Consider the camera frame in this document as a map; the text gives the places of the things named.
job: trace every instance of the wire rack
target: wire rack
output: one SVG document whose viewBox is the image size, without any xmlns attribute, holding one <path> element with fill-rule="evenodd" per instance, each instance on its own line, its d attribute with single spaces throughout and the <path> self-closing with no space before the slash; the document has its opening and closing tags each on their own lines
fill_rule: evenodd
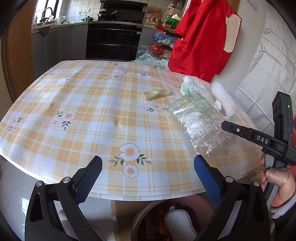
<svg viewBox="0 0 296 241">
<path fill-rule="evenodd" d="M 158 26 L 157 28 L 158 30 L 152 35 L 153 41 L 149 48 L 154 54 L 155 59 L 169 59 L 175 42 L 181 36 L 176 34 L 174 30 L 164 29 L 162 26 Z"/>
</svg>

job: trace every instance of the tablecloth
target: tablecloth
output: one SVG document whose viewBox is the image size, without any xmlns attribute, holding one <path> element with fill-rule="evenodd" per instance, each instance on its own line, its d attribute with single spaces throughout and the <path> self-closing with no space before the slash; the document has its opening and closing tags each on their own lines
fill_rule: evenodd
<svg viewBox="0 0 296 241">
<path fill-rule="evenodd" d="M 201 192 L 193 158 L 166 115 L 182 96 L 183 76 L 124 62 L 60 62 L 0 122 L 0 154 L 45 183 L 73 176 L 98 155 L 103 170 L 90 196 L 100 198 L 156 200 Z M 151 101 L 141 96 L 164 88 L 173 94 Z M 234 120 L 255 128 L 240 107 Z M 259 165 L 259 157 L 260 147 L 240 138 L 207 161 L 239 178 Z"/>
</svg>

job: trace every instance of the hand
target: hand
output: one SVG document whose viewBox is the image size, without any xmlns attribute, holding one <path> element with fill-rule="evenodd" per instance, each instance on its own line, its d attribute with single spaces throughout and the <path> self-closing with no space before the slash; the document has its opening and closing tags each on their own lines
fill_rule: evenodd
<svg viewBox="0 0 296 241">
<path fill-rule="evenodd" d="M 278 193 L 272 202 L 272 207 L 278 208 L 284 205 L 294 195 L 296 184 L 292 172 L 289 168 L 271 168 L 265 170 L 265 153 L 262 153 L 260 158 L 259 170 L 257 173 L 258 180 L 261 183 L 261 187 L 265 189 L 265 182 L 279 186 Z"/>
</svg>

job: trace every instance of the metal screw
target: metal screw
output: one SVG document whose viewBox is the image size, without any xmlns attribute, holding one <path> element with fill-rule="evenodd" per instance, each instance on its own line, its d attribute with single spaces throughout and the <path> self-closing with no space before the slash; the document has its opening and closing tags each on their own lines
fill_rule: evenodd
<svg viewBox="0 0 296 241">
<path fill-rule="evenodd" d="M 256 187 L 259 187 L 260 186 L 260 183 L 258 181 L 254 181 L 253 184 L 256 186 Z"/>
<path fill-rule="evenodd" d="M 225 180 L 226 180 L 228 183 L 233 182 L 233 178 L 232 178 L 232 177 L 226 177 Z"/>
<path fill-rule="evenodd" d="M 70 177 L 65 177 L 65 178 L 63 179 L 63 183 L 68 183 L 70 180 L 71 180 Z"/>
<path fill-rule="evenodd" d="M 40 187 L 42 185 L 42 181 L 36 182 L 36 187 Z"/>
</svg>

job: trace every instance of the white sheet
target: white sheet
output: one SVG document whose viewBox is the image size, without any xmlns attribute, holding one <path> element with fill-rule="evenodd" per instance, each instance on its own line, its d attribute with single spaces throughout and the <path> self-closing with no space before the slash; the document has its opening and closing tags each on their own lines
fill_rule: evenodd
<svg viewBox="0 0 296 241">
<path fill-rule="evenodd" d="M 282 17 L 268 5 L 260 44 L 234 98 L 258 130 L 273 136 L 272 100 L 278 91 L 289 94 L 295 114 L 295 83 L 296 40 Z"/>
</svg>

